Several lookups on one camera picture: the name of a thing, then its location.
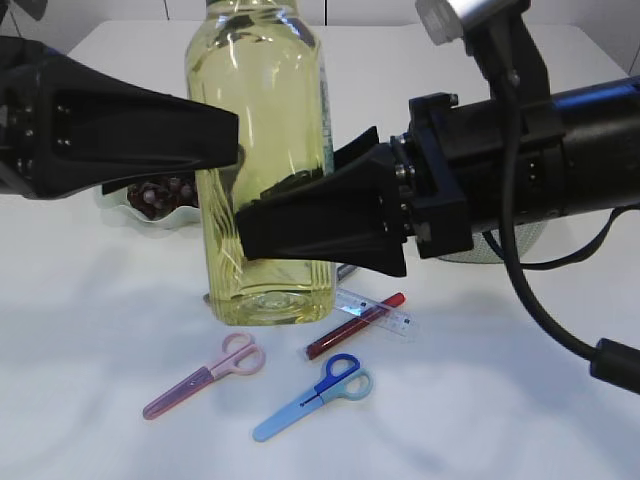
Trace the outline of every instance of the bottle bottom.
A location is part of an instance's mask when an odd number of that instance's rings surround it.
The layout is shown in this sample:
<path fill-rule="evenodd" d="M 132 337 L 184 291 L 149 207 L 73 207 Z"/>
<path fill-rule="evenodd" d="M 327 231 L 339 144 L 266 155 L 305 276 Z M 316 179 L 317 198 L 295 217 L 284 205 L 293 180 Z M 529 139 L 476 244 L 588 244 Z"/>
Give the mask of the bottle bottom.
<path fill-rule="evenodd" d="M 228 325 L 290 325 L 321 320 L 331 312 L 334 291 L 262 291 L 212 302 L 215 315 Z"/>

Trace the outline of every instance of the red pen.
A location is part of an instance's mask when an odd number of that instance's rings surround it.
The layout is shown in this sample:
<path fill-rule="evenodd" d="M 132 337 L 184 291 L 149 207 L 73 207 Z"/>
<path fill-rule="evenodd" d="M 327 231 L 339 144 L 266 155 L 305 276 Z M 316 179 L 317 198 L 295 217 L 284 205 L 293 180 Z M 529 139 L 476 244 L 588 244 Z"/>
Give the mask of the red pen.
<path fill-rule="evenodd" d="M 405 296 L 402 293 L 398 292 L 395 295 L 387 298 L 382 303 L 395 308 L 402 305 L 405 300 Z M 305 349 L 307 358 L 309 360 L 313 360 L 330 348 L 333 348 L 340 342 L 346 340 L 354 333 L 359 332 L 374 320 L 385 316 L 388 312 L 389 311 L 387 309 L 376 306 L 365 311 L 360 317 L 353 317 L 348 322 L 343 323 L 335 330 L 327 333 L 324 337 L 308 345 Z"/>

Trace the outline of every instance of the blue scissors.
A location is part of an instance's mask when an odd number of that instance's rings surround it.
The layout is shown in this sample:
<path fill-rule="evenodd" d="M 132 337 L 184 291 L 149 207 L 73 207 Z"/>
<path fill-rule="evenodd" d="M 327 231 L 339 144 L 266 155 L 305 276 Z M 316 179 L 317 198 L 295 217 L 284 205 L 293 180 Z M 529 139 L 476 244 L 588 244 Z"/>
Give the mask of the blue scissors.
<path fill-rule="evenodd" d="M 334 375 L 331 369 L 338 360 L 347 360 L 351 365 L 344 372 Z M 371 375 L 364 368 L 360 368 L 360 362 L 353 355 L 347 353 L 334 355 L 329 359 L 325 368 L 327 373 L 320 383 L 304 392 L 255 428 L 253 439 L 256 442 L 269 440 L 331 400 L 336 398 L 362 400 L 369 395 L 373 388 Z M 360 388 L 355 392 L 348 391 L 347 385 L 360 377 L 366 378 L 366 384 L 361 384 Z"/>

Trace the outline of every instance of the blue scissor handle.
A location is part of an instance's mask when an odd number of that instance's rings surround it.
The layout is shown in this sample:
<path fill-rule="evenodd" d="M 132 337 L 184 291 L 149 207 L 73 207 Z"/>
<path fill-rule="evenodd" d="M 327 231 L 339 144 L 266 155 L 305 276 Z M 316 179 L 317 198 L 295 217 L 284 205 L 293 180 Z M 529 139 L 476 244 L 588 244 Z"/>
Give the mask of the blue scissor handle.
<path fill-rule="evenodd" d="M 366 384 L 361 386 L 357 391 L 350 392 L 347 390 L 347 386 L 357 380 L 360 377 L 365 377 L 367 379 Z M 324 403 L 329 403 L 331 400 L 336 398 L 346 398 L 347 400 L 362 400 L 364 397 L 371 393 L 371 389 L 373 388 L 373 379 L 371 378 L 371 374 L 365 369 L 361 368 L 360 370 L 352 373 L 347 378 L 340 380 L 333 387 L 325 390 L 321 395 L 322 401 Z"/>
<path fill-rule="evenodd" d="M 331 367 L 333 367 L 333 364 L 336 363 L 338 360 L 347 360 L 349 362 L 353 362 L 353 365 L 347 368 L 344 372 L 340 373 L 340 375 L 336 376 L 331 372 Z M 359 368 L 360 368 L 360 361 L 353 355 L 349 355 L 348 353 L 339 353 L 337 355 L 334 355 L 329 359 L 329 361 L 327 362 L 327 366 L 325 367 L 327 375 L 320 381 L 320 383 L 318 383 L 313 388 L 316 390 L 316 393 L 320 395 L 322 392 L 333 387 L 340 380 L 348 377 Z"/>

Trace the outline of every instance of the glass bottle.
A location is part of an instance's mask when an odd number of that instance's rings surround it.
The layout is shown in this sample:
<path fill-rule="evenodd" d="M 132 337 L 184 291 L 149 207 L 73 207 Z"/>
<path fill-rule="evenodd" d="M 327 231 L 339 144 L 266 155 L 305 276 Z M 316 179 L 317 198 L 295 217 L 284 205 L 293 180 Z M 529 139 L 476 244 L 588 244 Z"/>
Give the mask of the glass bottle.
<path fill-rule="evenodd" d="M 249 261 L 234 222 L 234 213 L 261 196 L 332 170 L 319 39 L 295 0 L 208 0 L 186 74 L 190 99 L 240 117 L 238 164 L 196 173 L 213 312 L 230 325 L 323 318 L 333 308 L 334 266 Z"/>

